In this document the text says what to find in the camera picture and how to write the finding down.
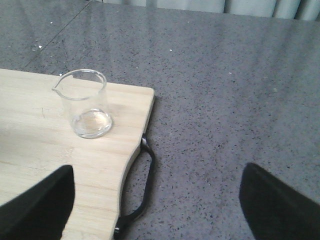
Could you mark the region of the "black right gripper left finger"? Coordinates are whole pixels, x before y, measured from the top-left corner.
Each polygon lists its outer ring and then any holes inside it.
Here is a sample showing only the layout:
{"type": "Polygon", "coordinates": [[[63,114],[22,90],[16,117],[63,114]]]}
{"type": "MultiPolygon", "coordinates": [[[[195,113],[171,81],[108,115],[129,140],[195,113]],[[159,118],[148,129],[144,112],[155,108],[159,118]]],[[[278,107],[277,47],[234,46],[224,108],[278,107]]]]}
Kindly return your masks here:
{"type": "Polygon", "coordinates": [[[74,170],[63,165],[0,207],[0,238],[60,240],[74,202],[74,170]]]}

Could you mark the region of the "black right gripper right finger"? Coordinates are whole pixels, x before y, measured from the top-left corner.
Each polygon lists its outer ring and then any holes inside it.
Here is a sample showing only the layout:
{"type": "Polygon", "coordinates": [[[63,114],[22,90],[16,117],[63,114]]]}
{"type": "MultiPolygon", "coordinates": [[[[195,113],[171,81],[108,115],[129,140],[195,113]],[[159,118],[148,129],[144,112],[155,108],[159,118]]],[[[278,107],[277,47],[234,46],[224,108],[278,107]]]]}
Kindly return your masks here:
{"type": "Polygon", "coordinates": [[[255,163],[242,173],[239,201],[256,240],[318,240],[320,206],[255,163]]]}

